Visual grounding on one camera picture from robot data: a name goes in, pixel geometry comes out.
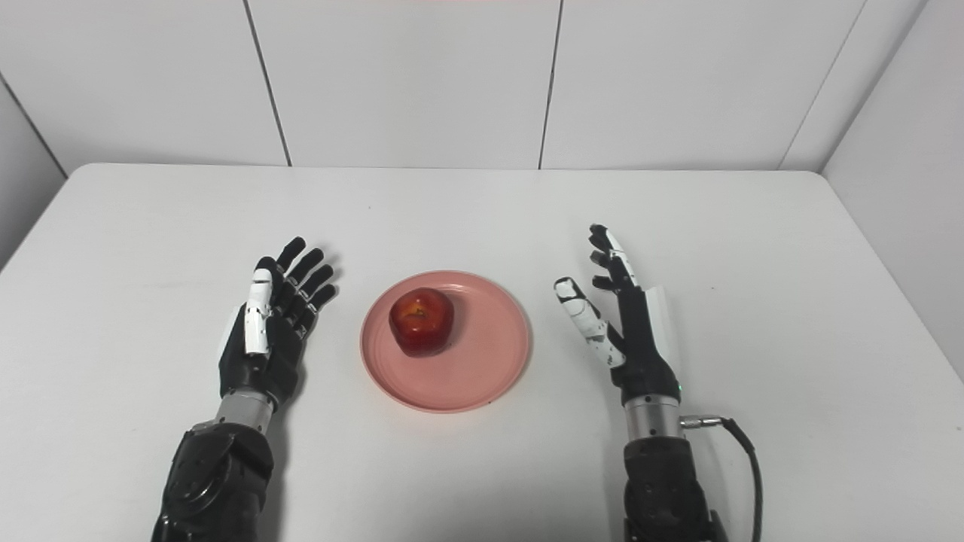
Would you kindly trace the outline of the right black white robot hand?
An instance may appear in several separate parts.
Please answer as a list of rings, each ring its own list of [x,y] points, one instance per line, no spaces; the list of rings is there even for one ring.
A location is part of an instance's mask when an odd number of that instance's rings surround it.
[[[616,329],[603,318],[571,277],[558,279],[554,294],[583,340],[609,369],[623,403],[638,397],[670,397],[681,403],[679,381],[655,336],[654,292],[641,287],[622,244],[608,227],[593,224],[589,231],[590,260],[606,271],[593,276],[592,285],[614,294],[622,327]]]

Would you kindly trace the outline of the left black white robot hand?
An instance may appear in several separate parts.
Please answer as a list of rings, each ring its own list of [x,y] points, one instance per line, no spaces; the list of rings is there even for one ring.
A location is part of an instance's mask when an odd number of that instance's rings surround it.
[[[254,391],[278,408],[293,397],[318,312],[337,294],[324,251],[296,236],[262,257],[219,360],[220,395]]]

